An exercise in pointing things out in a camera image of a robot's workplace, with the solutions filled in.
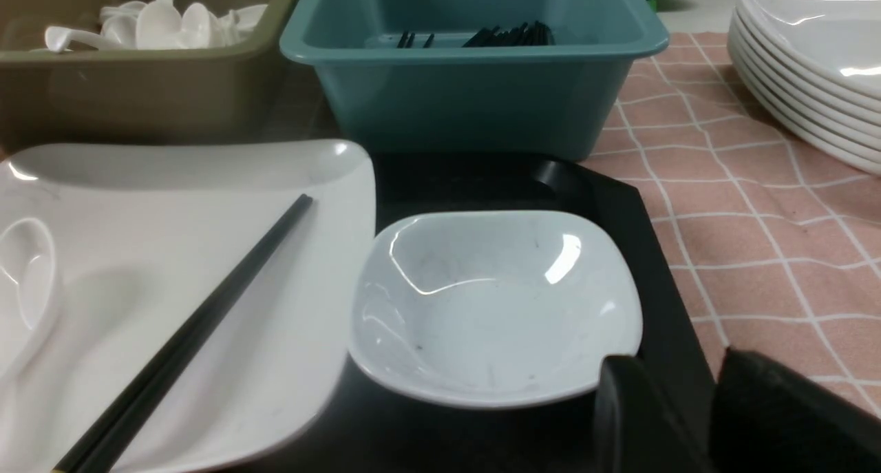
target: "teal container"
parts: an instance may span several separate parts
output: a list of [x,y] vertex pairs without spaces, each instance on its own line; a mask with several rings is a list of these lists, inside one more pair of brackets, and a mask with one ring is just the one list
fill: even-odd
[[[555,44],[461,47],[537,20]],[[412,49],[397,49],[403,31]],[[633,60],[668,40],[646,0],[299,0],[281,50],[314,65],[343,133],[368,150],[581,160]]]

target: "checkered tablecloth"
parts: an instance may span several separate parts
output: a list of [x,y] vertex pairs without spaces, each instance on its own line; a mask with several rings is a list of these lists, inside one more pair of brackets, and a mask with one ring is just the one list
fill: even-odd
[[881,178],[777,125],[726,42],[636,62],[584,164],[641,191],[714,370],[759,350],[881,416]]

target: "olive green bin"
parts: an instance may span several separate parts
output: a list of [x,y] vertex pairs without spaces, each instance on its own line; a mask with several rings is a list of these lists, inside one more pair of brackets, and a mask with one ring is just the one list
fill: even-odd
[[286,68],[278,37],[297,0],[174,0],[218,16],[268,8],[243,43],[210,50],[44,48],[47,25],[98,31],[101,6],[128,0],[0,0],[0,144],[51,140],[173,143],[226,140],[264,121]]

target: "green object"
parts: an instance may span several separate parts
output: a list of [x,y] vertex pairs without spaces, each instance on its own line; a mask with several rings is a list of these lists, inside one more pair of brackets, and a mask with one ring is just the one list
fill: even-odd
[[216,140],[261,124],[286,69],[277,40],[296,0],[176,0],[179,10],[200,1],[215,14],[268,3],[252,37],[227,48],[29,52],[45,47],[47,25],[97,31],[101,6],[126,1],[0,0],[7,152],[50,140]]
[[[461,48],[537,20],[556,45]],[[403,31],[412,49],[397,49]],[[281,50],[315,66],[343,133],[368,150],[581,160],[633,59],[668,40],[646,0],[299,0]]]

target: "stack of plates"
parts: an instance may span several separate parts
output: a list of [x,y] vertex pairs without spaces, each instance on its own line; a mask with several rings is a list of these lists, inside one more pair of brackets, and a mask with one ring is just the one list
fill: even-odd
[[881,0],[737,0],[743,83],[812,146],[881,175]]

